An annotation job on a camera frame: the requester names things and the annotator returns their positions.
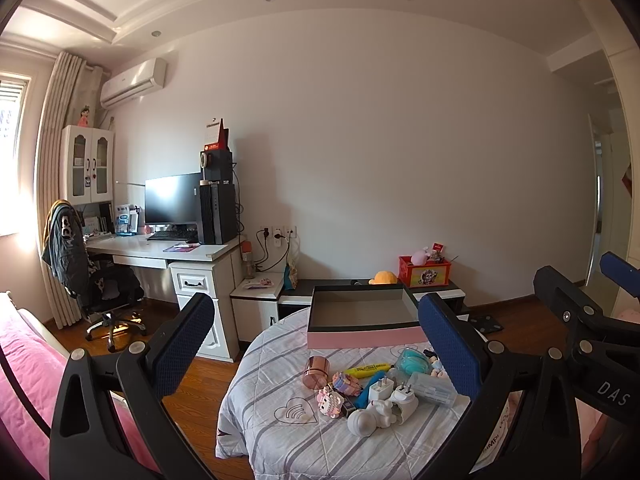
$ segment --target keyboard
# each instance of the keyboard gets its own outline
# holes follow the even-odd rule
[[[188,242],[197,242],[198,232],[187,229],[179,231],[158,231],[147,238],[147,240],[186,240]]]

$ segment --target office chair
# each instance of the office chair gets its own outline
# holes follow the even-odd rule
[[[87,341],[92,340],[94,330],[108,327],[107,350],[115,352],[113,332],[117,326],[136,328],[146,335],[142,323],[122,317],[126,308],[134,307],[144,297],[136,275],[130,267],[114,264],[106,254],[89,257],[78,213],[65,200],[58,200],[49,211],[42,259],[76,300],[85,319],[89,320],[91,314],[101,316],[86,330]]]

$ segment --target yellow plush toy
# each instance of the yellow plush toy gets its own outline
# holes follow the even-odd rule
[[[398,277],[390,270],[380,270],[373,280],[369,280],[369,285],[388,285],[398,282]]]

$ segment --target speaker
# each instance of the speaker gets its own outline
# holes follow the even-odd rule
[[[233,153],[228,150],[200,152],[200,167],[204,179],[211,182],[233,182]]]
[[[236,218],[236,186],[210,183],[197,191],[198,241],[207,245],[223,245],[238,236]]]

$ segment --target wooden floor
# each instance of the wooden floor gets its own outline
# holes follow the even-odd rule
[[[145,300],[138,312],[146,324],[147,336],[140,336],[133,330],[120,333],[114,338],[118,350],[135,340],[148,340],[164,321],[177,315],[178,307],[171,303]],[[478,307],[472,313],[494,316],[504,330],[488,338],[501,341],[511,351],[542,354],[551,346],[564,351],[566,329],[535,298]],[[87,342],[84,339],[87,326],[88,323],[82,321],[59,330],[50,322],[47,328],[69,351],[85,348],[92,355],[107,353],[106,332],[96,331],[94,340]],[[246,458],[220,460],[214,455],[220,402],[237,369],[238,363],[228,364],[196,357],[178,391],[163,400],[203,462],[221,480],[254,478]]]

